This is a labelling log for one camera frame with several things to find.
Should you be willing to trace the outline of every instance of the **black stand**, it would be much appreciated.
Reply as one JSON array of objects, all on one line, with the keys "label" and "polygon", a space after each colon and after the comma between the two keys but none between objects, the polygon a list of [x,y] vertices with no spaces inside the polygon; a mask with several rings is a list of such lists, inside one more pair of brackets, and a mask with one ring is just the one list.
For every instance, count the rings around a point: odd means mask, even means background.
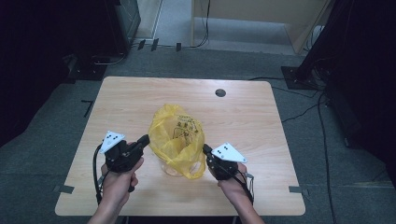
[{"label": "black stand", "polygon": [[[108,63],[109,59],[101,59],[100,61],[101,63]],[[102,81],[106,69],[107,65],[105,64],[90,63],[82,65],[81,61],[78,60],[67,77],[66,83],[74,84],[76,80]]]},{"label": "black stand", "polygon": [[307,77],[305,80],[298,80],[296,74],[298,72],[298,67],[280,67],[283,73],[283,77],[286,80],[286,84],[290,90],[314,90],[314,86],[317,82],[312,76]]}]

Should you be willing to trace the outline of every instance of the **handheld controller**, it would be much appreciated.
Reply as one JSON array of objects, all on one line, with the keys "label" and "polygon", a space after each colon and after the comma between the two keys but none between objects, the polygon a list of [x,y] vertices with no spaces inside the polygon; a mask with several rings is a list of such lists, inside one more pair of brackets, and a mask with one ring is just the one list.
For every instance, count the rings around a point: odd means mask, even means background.
[{"label": "handheld controller", "polygon": [[212,154],[212,148],[204,144],[206,164],[210,173],[217,180],[228,180],[238,173],[238,164],[235,161],[223,161]]},{"label": "handheld controller", "polygon": [[[104,142],[98,146],[93,154],[93,183],[96,190],[96,201],[98,204],[102,201],[102,183],[108,172],[124,173],[132,170],[140,158],[143,156],[143,148],[149,144],[149,135],[145,134],[136,142],[128,145],[122,140],[125,135],[107,132]],[[107,174],[102,175],[99,179],[96,173],[96,158],[98,152],[105,153]],[[130,186],[128,192],[134,191]]]},{"label": "handheld controller", "polygon": [[[143,135],[131,145],[127,145],[125,140],[121,140],[105,152],[107,169],[114,173],[124,173],[132,170],[143,156],[143,148],[148,144],[148,134]],[[128,191],[134,191],[134,187],[131,186]]]},{"label": "handheld controller", "polygon": [[[228,180],[233,178],[236,182],[238,182],[248,198],[250,199],[251,203],[254,202],[254,194],[250,192],[248,189],[247,178],[248,176],[251,179],[250,186],[252,187],[253,175],[250,174],[242,174],[238,170],[238,163],[237,161],[246,162],[247,160],[231,145],[224,144],[221,148],[225,148],[225,150],[215,149],[213,150],[207,144],[204,144],[203,151],[206,154],[206,164],[210,171],[210,173],[217,179],[217,180]],[[241,174],[244,178],[244,181],[241,181],[236,177],[236,175]]]}]

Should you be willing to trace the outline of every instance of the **forearm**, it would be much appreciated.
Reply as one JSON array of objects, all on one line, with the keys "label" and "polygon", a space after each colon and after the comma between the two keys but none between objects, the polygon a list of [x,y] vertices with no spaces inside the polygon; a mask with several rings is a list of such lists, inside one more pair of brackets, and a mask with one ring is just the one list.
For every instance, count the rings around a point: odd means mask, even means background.
[{"label": "forearm", "polygon": [[115,223],[119,216],[120,208],[114,208],[108,204],[101,202],[95,214],[91,217],[89,224]]},{"label": "forearm", "polygon": [[264,224],[248,197],[232,202],[232,204],[243,224]]}]

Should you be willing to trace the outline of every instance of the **cable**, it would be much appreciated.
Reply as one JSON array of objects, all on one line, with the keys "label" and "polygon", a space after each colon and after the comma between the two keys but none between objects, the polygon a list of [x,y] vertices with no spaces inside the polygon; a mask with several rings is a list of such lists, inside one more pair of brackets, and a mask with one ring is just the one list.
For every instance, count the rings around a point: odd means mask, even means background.
[{"label": "cable", "polygon": [[318,105],[318,104],[315,104],[315,105],[312,105],[311,107],[307,108],[307,109],[304,111],[304,113],[301,114],[301,115],[297,115],[296,117],[282,120],[282,123],[284,123],[284,122],[286,122],[286,121],[288,121],[288,120],[291,120],[291,119],[297,119],[297,118],[299,118],[299,117],[302,117],[306,112],[308,112],[308,110],[314,108],[314,107],[317,106],[317,105]]},{"label": "cable", "polygon": [[125,58],[125,54],[123,53],[122,57],[118,61],[115,61],[113,63],[93,63],[93,64],[96,64],[96,65],[114,65],[114,64],[119,63],[120,61],[122,61],[124,58]]},{"label": "cable", "polygon": [[190,47],[192,49],[200,48],[201,46],[203,46],[206,43],[206,41],[209,40],[209,27],[208,27],[208,24],[207,24],[207,21],[209,20],[209,11],[210,11],[210,0],[207,3],[205,36],[204,36],[204,38],[202,39],[202,41],[201,41],[201,43],[199,45]]},{"label": "cable", "polygon": [[293,81],[293,79],[291,79],[291,78],[284,78],[284,77],[253,77],[248,80],[253,81],[253,80],[257,80],[257,79],[273,79],[273,80],[291,80],[291,81]]},{"label": "cable", "polygon": [[332,188],[331,188],[331,185],[330,185],[330,165],[329,165],[329,155],[328,155],[328,150],[327,150],[326,130],[324,128],[323,119],[322,119],[322,116],[321,116],[321,113],[320,113],[320,99],[322,98],[323,95],[324,95],[324,92],[319,96],[317,106],[318,106],[318,114],[319,114],[319,119],[320,119],[320,125],[321,125],[321,129],[322,129],[322,132],[323,132],[324,156],[325,156],[325,161],[326,161],[327,192],[328,192],[328,196],[329,196],[330,209],[332,211],[332,222],[334,224],[336,224],[337,220],[335,218],[334,208],[332,206]]},{"label": "cable", "polygon": [[314,98],[314,96],[319,92],[319,91],[315,91],[315,93],[313,94],[313,95],[305,95],[305,94],[301,94],[301,93],[299,93],[299,92],[296,92],[296,91],[287,91],[287,90],[284,90],[284,89],[282,89],[282,88],[279,88],[279,87],[271,87],[272,89],[276,89],[276,90],[280,90],[280,91],[285,91],[285,92],[288,92],[288,93],[293,93],[293,94],[296,94],[296,95],[301,95],[301,96],[303,96],[303,97],[307,97],[307,98]]},{"label": "cable", "polygon": [[110,173],[109,170],[107,170],[107,172],[104,175],[102,175],[102,177],[101,177],[102,178],[102,183],[101,183],[100,188],[99,188],[101,193],[102,193],[102,189],[103,189],[103,184],[105,183],[105,179],[106,179],[108,173]]},{"label": "cable", "polygon": [[381,171],[381,173],[379,173],[378,175],[376,175],[371,181],[374,182],[376,181],[382,174],[384,174],[387,171],[387,169],[384,169]]},{"label": "cable", "polygon": [[93,153],[93,161],[92,161],[92,170],[93,170],[93,184],[95,185],[95,190],[96,190],[96,201],[98,204],[102,201],[102,195],[101,195],[101,189],[99,188],[99,183],[98,183],[98,176],[96,173],[96,158],[99,152],[99,149],[102,145],[99,145],[95,152]]}]

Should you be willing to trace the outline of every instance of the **gray carpet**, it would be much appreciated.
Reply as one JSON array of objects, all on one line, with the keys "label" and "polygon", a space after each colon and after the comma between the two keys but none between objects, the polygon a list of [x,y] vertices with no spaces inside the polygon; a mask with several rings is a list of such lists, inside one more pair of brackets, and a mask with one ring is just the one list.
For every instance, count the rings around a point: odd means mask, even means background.
[{"label": "gray carpet", "polygon": [[[303,59],[298,56],[202,49],[176,52],[174,48],[166,47],[150,51],[150,46],[145,46],[141,50],[132,49],[126,59],[109,66],[106,76],[241,80],[283,77],[280,66],[298,66]],[[287,89],[285,81],[267,80],[274,87],[282,120],[300,115],[318,102],[319,93],[282,91],[280,89]],[[84,114],[89,104],[81,100],[95,100],[100,85],[100,81],[61,84],[37,112],[28,129],[0,148],[0,223],[88,221],[88,217],[58,217],[54,208],[59,193],[53,192],[53,189],[64,183],[88,121]],[[320,109],[327,136],[332,201],[337,223],[396,223],[396,193],[384,163],[365,150],[346,148],[332,109],[325,105],[321,105]],[[284,122],[283,127],[304,190],[306,212],[300,217],[263,219],[270,224],[332,223],[323,135],[317,108]]]}]

